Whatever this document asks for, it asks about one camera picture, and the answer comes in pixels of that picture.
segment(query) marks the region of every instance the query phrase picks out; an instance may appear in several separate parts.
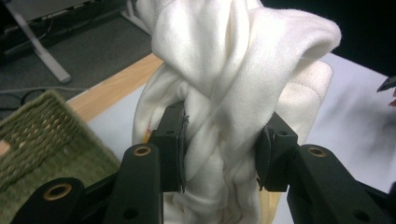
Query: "metal stand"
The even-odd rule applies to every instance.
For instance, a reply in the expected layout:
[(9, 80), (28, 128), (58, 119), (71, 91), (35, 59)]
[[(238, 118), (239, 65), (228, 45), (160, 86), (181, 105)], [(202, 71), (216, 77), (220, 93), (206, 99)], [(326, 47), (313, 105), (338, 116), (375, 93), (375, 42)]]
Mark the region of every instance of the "metal stand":
[(143, 23), (134, 14), (134, 6), (132, 4), (132, 0), (126, 0), (125, 2), (126, 2), (126, 9), (121, 12), (121, 15), (149, 35), (149, 29), (147, 28), (145, 23)]
[(35, 54), (41, 61), (48, 67), (48, 69), (55, 75), (61, 83), (71, 81), (70, 75), (64, 70), (63, 67), (52, 57), (52, 55), (41, 45), (33, 31), (30, 29), (23, 16), (12, 6), (11, 2), (5, 3), (8, 11), (14, 17), (15, 21), (22, 28), (23, 32), (27, 35), (35, 48)]

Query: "wicker basket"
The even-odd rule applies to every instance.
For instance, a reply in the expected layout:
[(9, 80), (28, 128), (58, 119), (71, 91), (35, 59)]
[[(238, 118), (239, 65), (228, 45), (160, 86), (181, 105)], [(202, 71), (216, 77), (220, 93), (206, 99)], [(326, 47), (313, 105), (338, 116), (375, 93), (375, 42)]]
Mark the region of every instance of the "wicker basket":
[(120, 165), (55, 91), (0, 122), (0, 141), (9, 146), (0, 155), (0, 223), (54, 178), (75, 177), (88, 187)]

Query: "fabric fold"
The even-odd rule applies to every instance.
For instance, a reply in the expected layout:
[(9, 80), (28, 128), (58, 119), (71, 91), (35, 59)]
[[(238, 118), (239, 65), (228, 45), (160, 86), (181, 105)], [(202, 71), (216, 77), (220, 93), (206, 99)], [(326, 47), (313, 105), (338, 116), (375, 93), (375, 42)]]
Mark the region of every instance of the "fabric fold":
[(337, 25), (254, 0), (138, 1), (137, 9), (164, 64), (138, 103), (134, 144), (172, 103), (184, 101), (190, 117), (186, 193), (166, 196), (165, 223), (259, 223), (252, 146), (275, 111), (305, 140), (332, 77), (318, 59), (339, 44)]

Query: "cable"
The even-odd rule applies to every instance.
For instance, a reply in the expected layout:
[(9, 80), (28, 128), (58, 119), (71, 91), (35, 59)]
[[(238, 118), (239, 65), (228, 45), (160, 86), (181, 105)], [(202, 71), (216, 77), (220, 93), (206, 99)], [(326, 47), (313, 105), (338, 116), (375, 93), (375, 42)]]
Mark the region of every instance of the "cable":
[(0, 94), (10, 94), (10, 93), (22, 92), (22, 91), (41, 91), (41, 90), (87, 91), (89, 90), (89, 88), (68, 88), (68, 87), (60, 87), (60, 86), (33, 87), (33, 88), (0, 91)]

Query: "white cloth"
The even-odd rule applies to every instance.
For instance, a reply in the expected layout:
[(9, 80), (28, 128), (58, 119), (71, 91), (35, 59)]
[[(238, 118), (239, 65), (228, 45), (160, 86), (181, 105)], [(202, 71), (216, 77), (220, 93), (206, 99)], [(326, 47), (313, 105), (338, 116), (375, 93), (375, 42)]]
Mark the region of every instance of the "white cloth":
[(317, 61), (336, 24), (255, 0), (141, 0), (137, 9), (164, 60), (139, 100), (134, 144), (164, 109), (185, 101), (190, 124), (186, 192), (164, 196), (165, 223), (258, 223), (252, 145), (276, 112), (307, 136), (331, 80)]

